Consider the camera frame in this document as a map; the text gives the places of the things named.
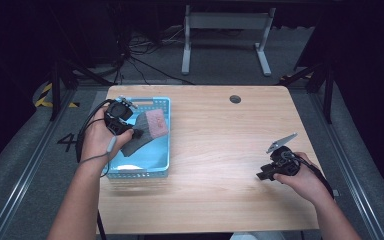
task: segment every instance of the person's left hand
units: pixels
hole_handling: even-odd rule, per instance
[[[86,129],[80,163],[86,159],[101,156],[107,152],[108,145],[114,137],[114,134],[108,130],[105,125],[105,110],[106,107],[99,109],[90,121],[94,122]],[[105,156],[99,157],[99,159],[93,159],[91,161],[99,163],[97,164],[97,167],[102,170],[105,164],[115,157],[121,147],[132,139],[132,135],[133,130],[129,129],[123,134],[116,136],[117,140],[112,151]]]

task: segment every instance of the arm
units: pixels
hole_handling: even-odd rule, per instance
[[[311,164],[305,153],[296,154]],[[295,176],[275,174],[273,177],[314,205],[323,239],[360,239],[325,186],[307,166],[302,164]]]
[[[103,117],[104,110],[100,109],[95,114],[94,119],[102,119]],[[58,210],[48,239],[83,240],[96,238],[99,179],[102,169],[116,155],[117,151],[132,138],[132,134],[133,131],[128,130],[117,136],[112,152],[105,154],[114,135],[106,128],[103,120],[96,121],[89,126],[83,142],[79,167]]]

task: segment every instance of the wooden table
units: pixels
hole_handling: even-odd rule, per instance
[[[107,234],[318,228],[309,202],[255,175],[271,143],[293,132],[287,146],[319,165],[285,87],[116,86],[107,98],[119,95],[171,99],[171,157],[167,178],[101,179]]]

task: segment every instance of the blue plastic basket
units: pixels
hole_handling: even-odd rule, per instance
[[[167,97],[126,98],[138,106],[127,123],[135,124],[137,116],[146,111],[162,109],[170,130],[170,99]],[[167,177],[170,163],[170,132],[138,149],[130,157],[120,151],[103,169],[108,178],[158,178]]]

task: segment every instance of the pink object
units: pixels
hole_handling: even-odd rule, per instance
[[[153,139],[168,134],[168,128],[162,109],[147,111],[146,119],[148,120],[149,133]]]

